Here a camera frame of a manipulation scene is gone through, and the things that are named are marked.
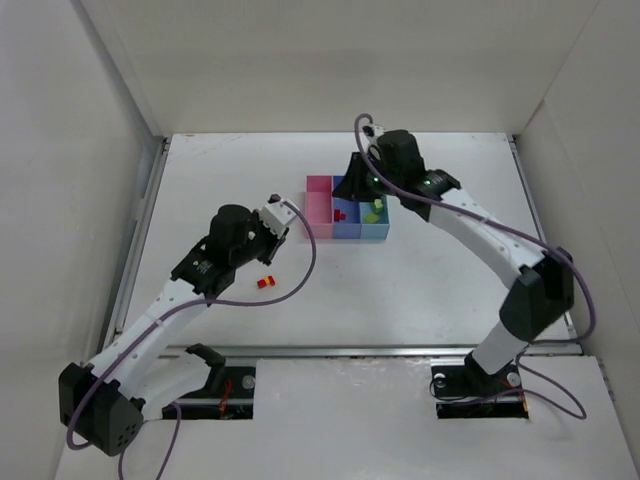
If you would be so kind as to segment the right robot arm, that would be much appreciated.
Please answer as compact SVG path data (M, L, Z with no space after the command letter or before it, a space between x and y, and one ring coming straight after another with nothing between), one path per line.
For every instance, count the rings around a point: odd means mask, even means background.
M573 307L574 282L565 252L492 226L488 212L441 169L428 170L416 138L406 130L369 124L356 130L357 152L336 199L368 202L394 196L425 222L448 233L485 263L508 293L499 320L464 360L475 396L494 393L507 366Z

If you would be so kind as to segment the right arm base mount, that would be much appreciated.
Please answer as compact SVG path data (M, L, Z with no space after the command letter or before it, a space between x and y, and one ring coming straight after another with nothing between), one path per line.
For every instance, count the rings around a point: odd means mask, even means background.
M463 365L435 365L431 374L429 392L440 420L529 418L520 391L521 376L514 364L479 384L467 375Z

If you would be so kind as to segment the red and orange lego stack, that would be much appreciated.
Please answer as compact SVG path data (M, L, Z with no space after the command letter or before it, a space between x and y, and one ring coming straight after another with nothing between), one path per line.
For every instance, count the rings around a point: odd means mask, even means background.
M271 275L263 277L262 279L258 280L256 282L256 285L259 289L263 289L263 288L267 288L267 287L272 287L276 285L276 281L275 278Z

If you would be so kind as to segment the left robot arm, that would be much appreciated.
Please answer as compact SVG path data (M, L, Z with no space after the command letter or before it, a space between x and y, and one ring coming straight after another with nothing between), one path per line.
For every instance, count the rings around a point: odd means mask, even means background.
M208 234L174 267L149 308L86 365L71 363L60 374L59 412L70 449L94 446L116 456L171 402L219 382L225 360L200 344L188 347L176 364L150 369L233 284L239 268L272 262L299 217L288 199L270 200L259 210L236 204L218 209Z

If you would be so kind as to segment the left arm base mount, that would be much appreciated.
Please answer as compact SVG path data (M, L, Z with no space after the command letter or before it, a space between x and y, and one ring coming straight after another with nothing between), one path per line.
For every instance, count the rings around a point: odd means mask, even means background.
M199 388L176 400L182 420L251 420L256 361L228 358L203 344L191 345L185 352L205 363L207 377Z

